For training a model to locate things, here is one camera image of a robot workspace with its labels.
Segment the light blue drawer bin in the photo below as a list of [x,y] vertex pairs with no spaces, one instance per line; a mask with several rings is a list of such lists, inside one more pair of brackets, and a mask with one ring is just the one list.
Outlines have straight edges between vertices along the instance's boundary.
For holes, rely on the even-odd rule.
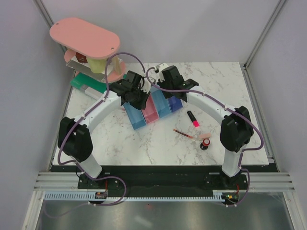
[[129,103],[125,103],[123,106],[134,130],[146,126],[141,110],[134,108]]

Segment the pink drawer bin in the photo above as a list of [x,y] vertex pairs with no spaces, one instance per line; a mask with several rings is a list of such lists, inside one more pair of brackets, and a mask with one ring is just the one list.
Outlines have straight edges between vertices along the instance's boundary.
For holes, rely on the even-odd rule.
[[159,119],[159,115],[151,95],[149,95],[146,101],[146,108],[142,110],[142,114],[146,124],[155,122]]

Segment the purple drawer bin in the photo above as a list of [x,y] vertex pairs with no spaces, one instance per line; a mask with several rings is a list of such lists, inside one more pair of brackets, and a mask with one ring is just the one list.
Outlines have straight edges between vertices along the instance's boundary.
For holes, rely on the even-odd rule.
[[177,110],[180,110],[183,107],[181,100],[174,96],[168,98],[168,103],[172,113],[176,112]]

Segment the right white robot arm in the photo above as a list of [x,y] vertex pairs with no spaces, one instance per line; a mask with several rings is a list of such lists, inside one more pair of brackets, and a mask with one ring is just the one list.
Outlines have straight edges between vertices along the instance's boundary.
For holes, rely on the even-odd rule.
[[176,66],[165,63],[155,67],[159,74],[157,85],[161,88],[165,98],[172,96],[192,104],[221,126],[220,142],[225,148],[224,162],[220,176],[220,184],[224,188],[232,188],[237,183],[239,164],[242,161],[240,151],[254,134],[251,126],[249,111],[246,107],[229,108],[226,104],[208,95],[193,79],[185,80]]

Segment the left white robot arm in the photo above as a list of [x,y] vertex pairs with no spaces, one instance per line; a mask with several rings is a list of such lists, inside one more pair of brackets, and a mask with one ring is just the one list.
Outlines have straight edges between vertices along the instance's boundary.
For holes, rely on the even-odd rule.
[[128,71],[126,77],[109,85],[99,100],[75,118],[64,117],[60,122],[58,147],[80,165],[89,175],[89,184],[101,188],[105,184],[102,167],[92,154],[91,134],[111,112],[129,103],[137,110],[144,110],[150,95],[151,84],[140,74]]

